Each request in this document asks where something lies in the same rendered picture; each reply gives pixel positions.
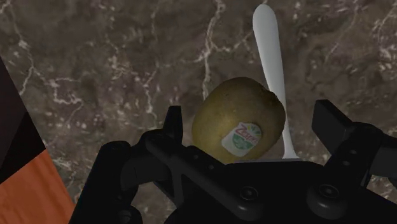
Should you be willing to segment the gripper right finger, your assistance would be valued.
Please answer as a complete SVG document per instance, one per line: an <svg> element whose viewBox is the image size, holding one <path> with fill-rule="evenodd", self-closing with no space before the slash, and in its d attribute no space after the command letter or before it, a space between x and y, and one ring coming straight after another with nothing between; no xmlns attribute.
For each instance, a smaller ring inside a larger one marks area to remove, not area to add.
<svg viewBox="0 0 397 224"><path fill-rule="evenodd" d="M340 224L364 224L374 218L396 221L397 204L367 186L376 175L397 188L397 137L350 120L326 99L315 103L312 130L331 156L307 190L309 209Z"/></svg>

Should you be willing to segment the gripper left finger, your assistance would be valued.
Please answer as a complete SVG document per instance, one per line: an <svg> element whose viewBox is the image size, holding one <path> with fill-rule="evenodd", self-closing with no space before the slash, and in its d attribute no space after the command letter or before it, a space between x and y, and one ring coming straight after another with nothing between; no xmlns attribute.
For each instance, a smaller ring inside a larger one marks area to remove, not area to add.
<svg viewBox="0 0 397 224"><path fill-rule="evenodd" d="M164 224L257 224L264 204L259 188L235 168L182 144L181 108L168 109L164 126L135 145L104 144L95 159L69 224L144 224L132 205L140 185L154 183L177 207Z"/></svg>

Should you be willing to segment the brown kiwi with sticker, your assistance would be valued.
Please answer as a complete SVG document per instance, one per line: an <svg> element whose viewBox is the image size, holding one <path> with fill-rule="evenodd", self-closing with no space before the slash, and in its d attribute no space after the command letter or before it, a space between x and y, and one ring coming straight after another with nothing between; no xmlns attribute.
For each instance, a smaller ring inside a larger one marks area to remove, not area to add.
<svg viewBox="0 0 397 224"><path fill-rule="evenodd" d="M277 96L254 79L219 84L199 107L193 144L224 164L256 160L279 140L286 113Z"/></svg>

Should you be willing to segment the white plastic spoon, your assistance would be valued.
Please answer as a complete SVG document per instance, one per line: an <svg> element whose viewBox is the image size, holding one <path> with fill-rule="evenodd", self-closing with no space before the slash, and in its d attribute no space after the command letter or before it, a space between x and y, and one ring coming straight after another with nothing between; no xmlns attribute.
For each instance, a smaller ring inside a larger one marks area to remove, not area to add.
<svg viewBox="0 0 397 224"><path fill-rule="evenodd" d="M253 13L253 31L268 88L286 107L279 30L274 11L260 4Z"/></svg>

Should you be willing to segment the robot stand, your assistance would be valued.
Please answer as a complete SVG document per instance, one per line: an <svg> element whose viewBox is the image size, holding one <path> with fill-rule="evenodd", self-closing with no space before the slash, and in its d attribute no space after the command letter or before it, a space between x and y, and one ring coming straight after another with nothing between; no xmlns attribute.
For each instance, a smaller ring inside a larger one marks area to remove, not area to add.
<svg viewBox="0 0 397 224"><path fill-rule="evenodd" d="M44 150L38 130L0 58L0 184Z"/></svg>

